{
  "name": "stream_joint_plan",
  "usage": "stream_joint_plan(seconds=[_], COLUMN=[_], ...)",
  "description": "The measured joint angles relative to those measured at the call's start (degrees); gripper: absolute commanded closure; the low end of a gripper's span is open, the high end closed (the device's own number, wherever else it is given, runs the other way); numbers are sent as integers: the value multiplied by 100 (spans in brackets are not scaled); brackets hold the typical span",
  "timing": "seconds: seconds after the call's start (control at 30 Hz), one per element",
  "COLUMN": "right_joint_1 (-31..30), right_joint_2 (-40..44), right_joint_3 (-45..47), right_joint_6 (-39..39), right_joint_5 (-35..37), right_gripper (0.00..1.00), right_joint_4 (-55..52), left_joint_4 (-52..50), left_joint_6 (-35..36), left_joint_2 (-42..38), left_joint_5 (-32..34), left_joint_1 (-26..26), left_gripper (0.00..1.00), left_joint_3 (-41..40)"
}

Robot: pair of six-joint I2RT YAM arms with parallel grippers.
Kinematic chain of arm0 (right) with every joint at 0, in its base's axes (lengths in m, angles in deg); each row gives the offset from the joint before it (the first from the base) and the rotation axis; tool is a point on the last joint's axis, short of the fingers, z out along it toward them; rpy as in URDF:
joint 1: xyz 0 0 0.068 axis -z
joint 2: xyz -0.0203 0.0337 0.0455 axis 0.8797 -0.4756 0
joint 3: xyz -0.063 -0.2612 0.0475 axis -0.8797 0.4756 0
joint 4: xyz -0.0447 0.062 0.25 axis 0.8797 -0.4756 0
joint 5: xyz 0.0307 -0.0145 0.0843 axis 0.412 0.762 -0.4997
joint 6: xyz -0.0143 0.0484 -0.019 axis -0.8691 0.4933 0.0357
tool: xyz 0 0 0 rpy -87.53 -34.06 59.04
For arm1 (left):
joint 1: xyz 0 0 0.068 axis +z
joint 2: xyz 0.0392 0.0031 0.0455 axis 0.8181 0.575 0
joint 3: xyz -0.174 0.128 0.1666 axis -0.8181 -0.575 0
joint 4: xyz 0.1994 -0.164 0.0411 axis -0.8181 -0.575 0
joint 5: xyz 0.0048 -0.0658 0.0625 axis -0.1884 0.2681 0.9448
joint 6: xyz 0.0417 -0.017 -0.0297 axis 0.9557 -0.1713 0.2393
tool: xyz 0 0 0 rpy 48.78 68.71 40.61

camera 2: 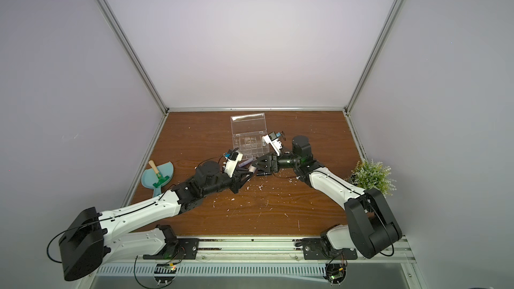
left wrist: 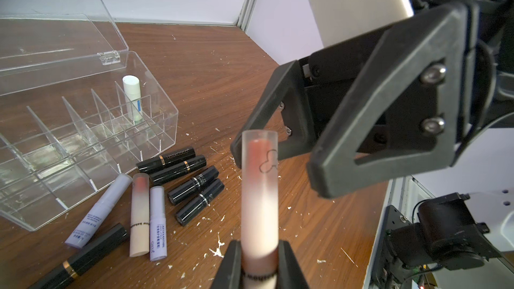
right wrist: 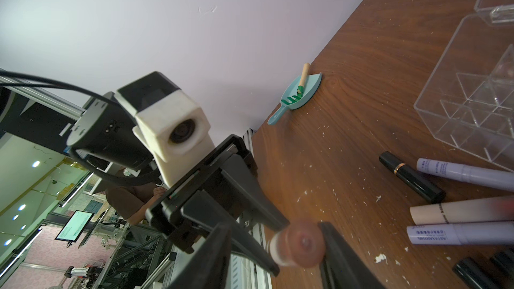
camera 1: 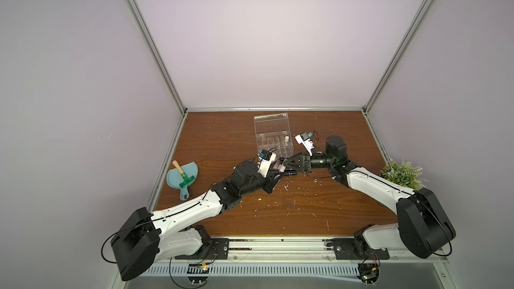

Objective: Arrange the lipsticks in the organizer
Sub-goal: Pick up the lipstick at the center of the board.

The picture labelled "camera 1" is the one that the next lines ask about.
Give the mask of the red capped lip balm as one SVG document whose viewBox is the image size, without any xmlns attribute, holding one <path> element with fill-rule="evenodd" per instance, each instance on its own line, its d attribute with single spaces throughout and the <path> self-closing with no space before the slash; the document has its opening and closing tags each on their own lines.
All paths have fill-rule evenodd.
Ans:
<svg viewBox="0 0 514 289">
<path fill-rule="evenodd" d="M 277 162 L 274 164 L 273 169 L 280 171 L 280 172 L 284 172 L 286 167 L 282 163 Z"/>
</svg>

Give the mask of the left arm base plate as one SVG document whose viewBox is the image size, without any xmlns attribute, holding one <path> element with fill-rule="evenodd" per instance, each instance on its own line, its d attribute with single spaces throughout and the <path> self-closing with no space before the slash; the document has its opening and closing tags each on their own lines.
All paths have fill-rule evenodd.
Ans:
<svg viewBox="0 0 514 289">
<path fill-rule="evenodd" d="M 228 238 L 214 238 L 203 244 L 192 255 L 176 256 L 176 260 L 227 260 L 230 240 Z"/>
</svg>

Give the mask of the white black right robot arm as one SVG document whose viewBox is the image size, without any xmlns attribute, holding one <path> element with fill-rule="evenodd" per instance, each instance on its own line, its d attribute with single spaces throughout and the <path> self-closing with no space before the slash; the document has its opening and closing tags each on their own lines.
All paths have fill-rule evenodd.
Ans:
<svg viewBox="0 0 514 289">
<path fill-rule="evenodd" d="M 326 169 L 336 182 L 373 198 L 396 214 L 396 223 L 369 225 L 355 233 L 356 248 L 362 256 L 372 250 L 399 249 L 428 258 L 439 255 L 456 238 L 455 228 L 431 190 L 403 187 L 351 161 L 340 136 L 329 136 L 324 151 L 297 153 L 283 164 L 298 173 Z"/>
</svg>

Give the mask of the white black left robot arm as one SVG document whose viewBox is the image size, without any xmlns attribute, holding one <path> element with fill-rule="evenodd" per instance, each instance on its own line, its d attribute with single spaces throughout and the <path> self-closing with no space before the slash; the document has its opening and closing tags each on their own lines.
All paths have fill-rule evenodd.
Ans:
<svg viewBox="0 0 514 289">
<path fill-rule="evenodd" d="M 140 276 L 156 261 L 207 250 L 211 238 L 195 223 L 239 206 L 244 196 L 255 191 L 272 193 L 283 176 L 285 173 L 276 169 L 262 174 L 256 163 L 244 161 L 229 177 L 196 198 L 166 210 L 137 209 L 120 230 L 107 239 L 122 281 Z"/>
</svg>

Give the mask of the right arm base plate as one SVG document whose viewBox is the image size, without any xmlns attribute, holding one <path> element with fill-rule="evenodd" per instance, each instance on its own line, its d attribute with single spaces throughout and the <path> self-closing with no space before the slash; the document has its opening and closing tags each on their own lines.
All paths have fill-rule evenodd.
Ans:
<svg viewBox="0 0 514 289">
<path fill-rule="evenodd" d="M 334 252 L 337 260 L 364 260 L 369 262 L 374 259 L 390 259 L 388 250 L 371 249 L 363 240 L 357 238 L 329 239 L 325 247 Z"/>
</svg>

